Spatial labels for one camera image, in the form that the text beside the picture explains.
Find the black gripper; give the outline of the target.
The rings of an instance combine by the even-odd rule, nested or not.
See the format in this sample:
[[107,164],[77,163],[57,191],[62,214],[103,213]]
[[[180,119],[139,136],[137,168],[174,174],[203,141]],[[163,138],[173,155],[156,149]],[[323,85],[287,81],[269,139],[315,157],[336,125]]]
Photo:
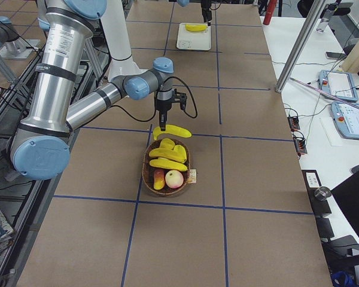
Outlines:
[[159,112],[159,127],[161,131],[166,130],[168,111],[174,102],[174,90],[158,91],[155,96],[155,109]]
[[211,25],[211,0],[201,0],[201,11],[202,16],[205,17],[205,23],[210,26]]

